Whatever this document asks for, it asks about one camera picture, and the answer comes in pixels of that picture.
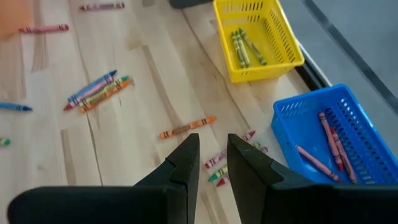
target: blue crayon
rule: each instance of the blue crayon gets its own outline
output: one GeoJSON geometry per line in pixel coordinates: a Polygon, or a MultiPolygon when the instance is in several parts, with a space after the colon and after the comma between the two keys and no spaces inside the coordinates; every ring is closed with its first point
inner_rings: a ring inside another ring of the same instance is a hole
{"type": "Polygon", "coordinates": [[[70,96],[68,98],[68,102],[73,102],[75,101],[75,103],[78,103],[77,98],[79,96],[83,96],[87,91],[89,91],[90,89],[94,88],[94,86],[96,86],[97,84],[103,82],[103,81],[112,81],[113,76],[116,74],[116,72],[118,72],[117,70],[113,70],[112,72],[109,72],[105,75],[103,75],[102,77],[100,77],[99,79],[93,81],[92,83],[88,84],[88,86],[84,87],[83,89],[81,89],[79,92],[73,94],[72,96],[70,96]]]}
{"type": "Polygon", "coordinates": [[[9,110],[16,110],[16,111],[32,111],[33,109],[24,106],[24,105],[18,105],[15,103],[0,103],[0,109],[9,109],[9,110]]]}

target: crayon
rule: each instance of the crayon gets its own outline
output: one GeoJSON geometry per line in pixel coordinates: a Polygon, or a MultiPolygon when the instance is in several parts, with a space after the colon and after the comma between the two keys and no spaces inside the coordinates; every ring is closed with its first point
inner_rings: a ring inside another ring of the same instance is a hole
{"type": "Polygon", "coordinates": [[[220,179],[220,181],[216,184],[216,186],[221,187],[222,185],[228,184],[228,183],[229,183],[229,175],[227,174],[220,179]]]}
{"type": "Polygon", "coordinates": [[[249,60],[248,53],[246,52],[246,49],[244,48],[242,37],[241,37],[241,35],[239,34],[238,31],[235,32],[235,36],[236,36],[236,40],[238,41],[238,44],[239,44],[239,49],[242,52],[244,64],[245,64],[246,68],[249,68],[250,67],[250,60],[249,60]]]}
{"type": "Polygon", "coordinates": [[[241,34],[241,37],[245,41],[245,43],[249,46],[249,48],[252,50],[254,55],[257,57],[258,61],[260,62],[261,65],[267,65],[267,62],[264,60],[264,57],[261,55],[259,49],[254,45],[253,42],[249,39],[248,35],[245,33],[242,28],[239,28],[239,33],[241,34]]]}
{"type": "Polygon", "coordinates": [[[55,26],[42,26],[42,27],[25,27],[20,28],[19,32],[25,34],[39,34],[43,32],[56,32],[56,31],[67,31],[69,30],[69,26],[66,24],[60,24],[55,26]]]}
{"type": "Polygon", "coordinates": [[[325,130],[326,136],[328,138],[328,143],[330,146],[330,151],[335,158],[335,163],[340,171],[343,171],[343,161],[341,160],[340,154],[338,153],[337,146],[335,143],[335,140],[333,139],[333,136],[331,135],[330,127],[328,120],[326,119],[325,113],[321,112],[318,114],[319,120],[321,121],[321,124],[323,126],[323,129],[325,130]]]}
{"type": "Polygon", "coordinates": [[[241,68],[246,68],[246,64],[244,63],[243,55],[241,48],[239,47],[238,40],[236,39],[236,35],[234,32],[231,33],[232,43],[234,44],[236,55],[238,56],[239,63],[241,68]]]}
{"type": "Polygon", "coordinates": [[[352,181],[352,183],[357,184],[358,180],[356,178],[353,166],[349,162],[347,153],[344,150],[344,147],[343,147],[343,145],[342,145],[342,143],[341,143],[341,141],[340,141],[335,129],[333,127],[330,127],[330,131],[331,131],[331,134],[333,136],[333,139],[336,142],[337,150],[340,153],[341,160],[343,161],[344,167],[347,170],[347,174],[348,174],[349,179],[352,181]]]}
{"type": "Polygon", "coordinates": [[[228,166],[225,165],[222,168],[220,168],[218,171],[216,171],[210,178],[209,182],[212,182],[218,178],[220,178],[222,175],[226,174],[228,172],[228,166]]]}
{"type": "Polygon", "coordinates": [[[98,93],[101,93],[102,91],[108,89],[108,88],[112,88],[116,85],[116,83],[121,83],[124,82],[128,79],[129,77],[126,75],[122,78],[120,78],[119,80],[116,80],[115,82],[111,82],[111,80],[113,81],[114,78],[111,77],[110,79],[106,79],[103,82],[97,84],[96,86],[94,86],[94,88],[90,89],[89,91],[87,91],[83,96],[79,96],[78,98],[76,98],[74,101],[70,102],[69,104],[66,105],[66,107],[64,107],[64,111],[66,110],[70,110],[72,108],[74,108],[75,106],[77,106],[81,101],[83,101],[84,99],[86,99],[86,101],[90,101],[87,100],[87,98],[92,97],[98,93]]]}
{"type": "Polygon", "coordinates": [[[111,3],[93,3],[93,4],[85,4],[79,7],[82,11],[95,11],[102,9],[123,9],[123,2],[111,2],[111,3]]]}
{"type": "Polygon", "coordinates": [[[1,103],[0,102],[0,109],[7,109],[7,110],[16,110],[16,111],[32,111],[33,109],[25,106],[25,105],[18,105],[15,103],[1,103]]]}
{"type": "Polygon", "coordinates": [[[124,81],[116,86],[114,86],[112,89],[107,90],[103,92],[101,95],[96,97],[95,99],[92,99],[91,101],[87,102],[83,100],[80,106],[80,112],[84,113],[88,110],[93,109],[95,106],[100,104],[101,102],[104,102],[105,100],[109,99],[111,96],[113,96],[115,93],[118,93],[122,89],[124,89],[126,86],[128,86],[131,83],[131,80],[124,81]]]}
{"type": "Polygon", "coordinates": [[[8,146],[8,145],[10,145],[10,143],[11,143],[10,139],[0,138],[0,146],[8,146]]]}
{"type": "Polygon", "coordinates": [[[217,118],[216,117],[209,117],[209,118],[205,118],[205,119],[201,119],[199,121],[194,121],[188,125],[182,126],[180,128],[175,128],[171,131],[164,131],[162,133],[159,134],[159,137],[161,139],[166,139],[169,138],[171,136],[174,136],[176,134],[181,134],[185,131],[191,130],[191,129],[195,129],[195,128],[199,128],[200,126],[203,126],[205,124],[209,124],[213,121],[215,121],[217,118]]]}
{"type": "MultiPolygon", "coordinates": [[[[245,134],[244,136],[242,136],[242,139],[245,141],[248,141],[253,137],[254,133],[256,133],[256,131],[250,131],[247,134],[245,134]]],[[[222,152],[215,155],[213,158],[209,159],[205,163],[205,167],[207,169],[209,169],[210,167],[213,167],[214,165],[219,163],[219,161],[222,161],[225,157],[226,157],[226,149],[224,149],[222,152]]]]}
{"type": "Polygon", "coordinates": [[[80,106],[80,107],[84,107],[84,106],[87,105],[89,102],[91,102],[91,101],[97,99],[98,97],[100,97],[101,95],[103,95],[104,93],[106,93],[107,91],[111,91],[114,87],[117,87],[117,88],[120,89],[120,88],[121,88],[121,87],[120,87],[120,84],[121,84],[122,82],[127,81],[128,79],[129,79],[129,77],[128,77],[128,76],[125,76],[125,77],[122,77],[122,78],[120,78],[120,79],[118,79],[118,80],[112,82],[111,84],[105,86],[102,90],[97,91],[94,95],[91,95],[91,96],[89,96],[89,97],[83,99],[81,102],[79,102],[79,106],[80,106]]]}
{"type": "Polygon", "coordinates": [[[73,94],[71,97],[68,98],[68,102],[75,102],[75,104],[79,104],[79,101],[77,100],[78,97],[83,97],[86,92],[90,91],[92,88],[94,88],[96,85],[106,81],[106,82],[113,82],[113,76],[117,73],[117,70],[113,70],[112,72],[109,72],[102,77],[97,78],[95,81],[92,83],[88,84],[86,87],[78,91],[77,93],[73,94]]]}
{"type": "Polygon", "coordinates": [[[262,153],[267,153],[268,152],[268,148],[267,147],[261,147],[261,144],[259,142],[254,142],[252,144],[252,146],[254,146],[255,148],[257,148],[258,150],[260,150],[262,153]]]}
{"type": "Polygon", "coordinates": [[[342,183],[342,181],[340,180],[340,178],[333,173],[329,168],[327,168],[327,166],[323,165],[318,159],[316,159],[315,157],[313,157],[311,154],[309,154],[306,150],[304,150],[302,147],[300,146],[296,146],[298,152],[303,155],[305,158],[307,158],[309,161],[311,161],[318,169],[320,169],[324,174],[326,174],[327,176],[329,176],[332,180],[337,181],[342,183]]]}

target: pink crayon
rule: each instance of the pink crayon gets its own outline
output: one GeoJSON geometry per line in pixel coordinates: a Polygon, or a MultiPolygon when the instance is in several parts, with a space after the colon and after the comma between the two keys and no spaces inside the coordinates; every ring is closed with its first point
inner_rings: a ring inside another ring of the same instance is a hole
{"type": "MultiPolygon", "coordinates": [[[[256,131],[251,131],[251,132],[245,134],[244,136],[242,136],[242,139],[245,140],[245,141],[248,141],[248,140],[250,140],[253,137],[254,133],[256,133],[256,131]]],[[[226,149],[224,149],[219,154],[215,155],[213,158],[209,159],[205,163],[205,167],[207,169],[209,169],[210,167],[213,167],[214,165],[219,163],[219,161],[222,161],[225,157],[226,157],[226,149]]]]}
{"type": "Polygon", "coordinates": [[[309,154],[306,150],[304,150],[302,147],[300,146],[296,146],[298,152],[303,155],[304,157],[306,157],[308,160],[310,160],[318,169],[320,169],[324,174],[326,174],[327,176],[329,176],[332,180],[337,181],[342,183],[342,181],[340,180],[340,178],[333,173],[329,168],[327,168],[327,166],[323,165],[318,159],[316,159],[315,157],[311,156],[311,154],[309,154]]]}
{"type": "Polygon", "coordinates": [[[341,160],[343,161],[343,164],[344,164],[344,166],[346,167],[346,170],[347,170],[349,179],[352,181],[352,183],[357,184],[357,183],[358,183],[358,180],[357,180],[357,178],[356,178],[356,175],[355,175],[353,166],[352,166],[351,163],[349,162],[347,153],[346,153],[346,151],[344,150],[344,147],[343,147],[343,145],[342,145],[340,139],[338,138],[338,135],[337,135],[335,129],[334,129],[333,127],[330,127],[330,131],[331,131],[331,134],[333,135],[333,139],[334,139],[335,142],[336,142],[336,146],[337,146],[338,152],[339,152],[340,155],[341,155],[341,160]]]}
{"type": "Polygon", "coordinates": [[[56,26],[42,26],[42,27],[24,27],[20,28],[19,32],[31,34],[31,33],[43,33],[43,32],[56,32],[69,30],[69,26],[66,24],[60,24],[56,26]]]}
{"type": "Polygon", "coordinates": [[[318,114],[318,116],[319,116],[319,120],[321,121],[321,124],[323,126],[323,129],[326,132],[326,136],[328,138],[328,142],[329,142],[329,146],[330,146],[330,151],[331,151],[331,154],[333,155],[333,157],[335,158],[335,163],[336,163],[338,169],[340,171],[343,171],[343,161],[341,160],[340,153],[338,152],[335,140],[333,139],[333,136],[331,134],[330,126],[329,126],[328,120],[326,119],[325,113],[321,112],[318,114]]]}
{"type": "Polygon", "coordinates": [[[93,3],[85,4],[79,7],[82,11],[95,11],[102,9],[123,9],[123,2],[111,2],[111,3],[93,3]]]}

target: wooden floor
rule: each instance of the wooden floor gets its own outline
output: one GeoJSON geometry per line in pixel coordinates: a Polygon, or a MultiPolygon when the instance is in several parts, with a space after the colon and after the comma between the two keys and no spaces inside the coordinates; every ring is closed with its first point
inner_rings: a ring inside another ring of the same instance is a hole
{"type": "MultiPolygon", "coordinates": [[[[37,26],[66,23],[68,32],[15,35],[0,43],[0,100],[31,113],[0,111],[0,223],[15,195],[43,185],[134,185],[188,133],[159,133],[206,116],[218,120],[200,134],[202,161],[226,146],[228,133],[257,131],[269,155],[285,164],[270,128],[276,100],[308,91],[296,72],[233,85],[229,81],[212,4],[176,11],[166,0],[125,1],[119,11],[80,12],[98,0],[35,0],[37,26]],[[118,69],[134,86],[87,114],[64,113],[67,98],[118,69]]],[[[230,185],[200,172],[196,223],[240,223],[230,185]]]]}

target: orange crayon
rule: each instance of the orange crayon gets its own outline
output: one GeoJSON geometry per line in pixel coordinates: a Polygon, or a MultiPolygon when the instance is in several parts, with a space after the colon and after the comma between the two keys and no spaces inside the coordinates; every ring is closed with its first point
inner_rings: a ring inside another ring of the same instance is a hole
{"type": "Polygon", "coordinates": [[[103,94],[99,95],[98,97],[92,99],[91,101],[87,102],[83,100],[80,102],[80,112],[84,113],[88,110],[93,109],[95,106],[100,104],[101,102],[104,102],[105,100],[109,99],[111,96],[113,96],[115,93],[121,91],[124,89],[126,86],[128,86],[131,83],[131,80],[126,80],[124,82],[121,82],[119,85],[116,85],[112,89],[104,92],[103,94]]]}
{"type": "Polygon", "coordinates": [[[217,119],[216,117],[209,117],[209,118],[201,119],[199,121],[194,121],[194,122],[192,122],[192,123],[190,123],[188,125],[182,126],[180,128],[176,128],[176,129],[173,129],[171,131],[162,132],[159,135],[159,137],[161,139],[166,139],[166,138],[169,138],[169,137],[174,136],[176,134],[181,134],[181,133],[183,133],[185,131],[188,131],[188,130],[191,130],[191,129],[195,129],[195,128],[199,128],[200,126],[203,126],[205,124],[209,124],[209,123],[215,121],[216,119],[217,119]]]}

